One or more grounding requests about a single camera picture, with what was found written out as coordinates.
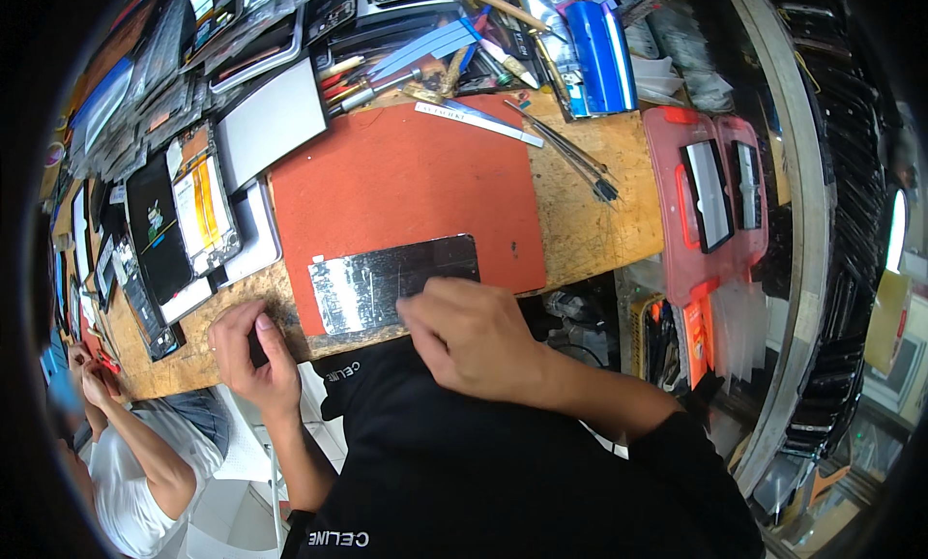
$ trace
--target person in white shirt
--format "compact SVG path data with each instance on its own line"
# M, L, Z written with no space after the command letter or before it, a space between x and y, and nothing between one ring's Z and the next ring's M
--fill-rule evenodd
M189 518L206 480L222 465L228 422L206 390L133 404L110 394L110 372L82 345L68 352L93 431L90 464L60 440L76 485L116 549L153 557Z

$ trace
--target man's right hand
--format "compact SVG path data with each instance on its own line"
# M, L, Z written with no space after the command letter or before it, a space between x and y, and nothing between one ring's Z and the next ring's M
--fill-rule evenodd
M263 312L263 300L226 309L210 326L207 339L219 364L219 377L230 390L249 400L269 419L299 415L301 382L296 361L283 335ZM257 330L268 363L255 368L248 335Z
M74 372L75 376L80 379L84 373L84 367L87 366L94 357L87 351L84 342L78 342L68 347L68 368Z
M483 399L538 406L550 350L532 337L506 289L433 277L396 309L438 385Z

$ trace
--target stack of phone screens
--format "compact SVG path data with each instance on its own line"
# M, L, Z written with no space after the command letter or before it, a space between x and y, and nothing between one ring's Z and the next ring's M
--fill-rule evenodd
M735 234L718 144L709 139L681 147L680 157L690 180L700 248L709 253Z

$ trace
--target wooden workbench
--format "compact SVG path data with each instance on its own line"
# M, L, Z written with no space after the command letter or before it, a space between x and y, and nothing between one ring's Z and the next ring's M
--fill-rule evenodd
M378 99L375 107L410 101ZM527 112L566 135L617 178L618 212L597 202L592 191L548 144L528 147L550 291L664 249L661 213L651 159L638 112L564 124L551 95L535 92ZM375 344L406 333L402 326L344 335L306 337L283 260L221 290L180 322L187 344L172 356L151 363L121 294L113 297L109 325L122 362L120 381L130 398L167 396L214 385L219 371L206 332L226 307L251 299L267 300L268 315L280 326L298 362Z

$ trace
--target screwdriver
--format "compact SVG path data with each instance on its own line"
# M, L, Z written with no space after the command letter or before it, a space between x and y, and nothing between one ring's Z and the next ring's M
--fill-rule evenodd
M377 86L376 88L365 89L364 91L354 94L354 96L350 98L346 98L344 101L342 101L342 103L340 103L339 105L329 110L329 117L334 118L335 116L348 112L349 110L357 108L358 106L363 106L368 101L371 101L374 98L377 98L377 95L379 95L379 93L382 92L383 90L392 88L394 86L398 86L402 82L405 82L411 79L414 79L416 81L422 79L422 71L418 67L412 68L412 71L409 72L408 74L401 75L400 77L394 80L391 80L387 82L386 84Z

